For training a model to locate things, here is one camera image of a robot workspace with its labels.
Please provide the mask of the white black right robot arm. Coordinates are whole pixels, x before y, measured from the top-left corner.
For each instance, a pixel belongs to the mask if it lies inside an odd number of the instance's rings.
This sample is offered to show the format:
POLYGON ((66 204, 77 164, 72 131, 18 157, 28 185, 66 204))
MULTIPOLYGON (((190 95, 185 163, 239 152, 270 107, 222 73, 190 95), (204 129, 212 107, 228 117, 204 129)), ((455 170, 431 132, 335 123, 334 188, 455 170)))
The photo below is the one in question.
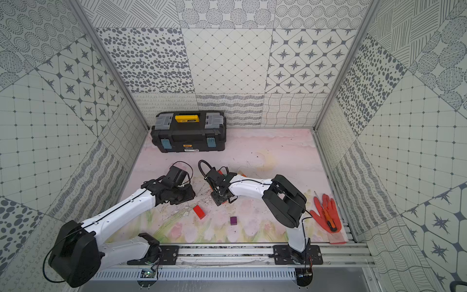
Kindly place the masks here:
POLYGON ((232 203, 238 197, 262 200, 274 218, 286 227, 289 248, 295 253, 305 254, 308 239, 302 217, 306 213, 307 199, 284 176, 255 179, 233 172, 223 174, 215 168, 203 176, 211 187, 211 197, 217 206, 225 202, 232 203))

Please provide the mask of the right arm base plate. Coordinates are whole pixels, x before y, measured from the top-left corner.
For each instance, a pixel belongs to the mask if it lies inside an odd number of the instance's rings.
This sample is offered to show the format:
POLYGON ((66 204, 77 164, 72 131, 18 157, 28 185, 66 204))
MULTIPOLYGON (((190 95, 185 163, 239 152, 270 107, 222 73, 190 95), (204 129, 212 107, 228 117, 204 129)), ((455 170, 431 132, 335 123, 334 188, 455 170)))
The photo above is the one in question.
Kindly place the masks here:
POLYGON ((322 265, 321 249, 317 245, 307 245, 303 252, 298 252, 289 245, 274 245, 270 258, 276 265, 322 265))

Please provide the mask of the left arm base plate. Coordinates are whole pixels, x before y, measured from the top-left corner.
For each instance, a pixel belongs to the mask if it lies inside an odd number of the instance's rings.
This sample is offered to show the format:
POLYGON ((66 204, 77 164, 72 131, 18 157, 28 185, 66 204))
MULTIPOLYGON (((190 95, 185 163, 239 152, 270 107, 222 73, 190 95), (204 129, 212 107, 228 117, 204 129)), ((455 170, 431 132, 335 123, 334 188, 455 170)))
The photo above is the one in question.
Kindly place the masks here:
POLYGON ((129 260, 127 265, 175 265, 180 246, 151 246, 142 259, 129 260))

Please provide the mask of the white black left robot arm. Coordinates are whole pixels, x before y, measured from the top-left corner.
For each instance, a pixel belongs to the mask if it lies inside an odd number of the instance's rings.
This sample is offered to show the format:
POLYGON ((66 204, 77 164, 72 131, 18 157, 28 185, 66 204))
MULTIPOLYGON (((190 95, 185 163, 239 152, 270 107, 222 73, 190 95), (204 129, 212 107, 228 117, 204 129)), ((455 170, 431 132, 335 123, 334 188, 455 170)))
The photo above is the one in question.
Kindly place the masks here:
POLYGON ((178 205, 195 198, 190 184, 163 184, 163 177, 142 184, 124 201, 80 223, 71 220, 59 230, 55 245, 46 254, 42 267, 51 267, 61 282, 72 288, 82 286, 99 271, 119 264, 148 264, 156 272, 172 256, 160 241, 146 232, 130 240, 108 244, 107 240, 128 222, 160 204, 178 205))

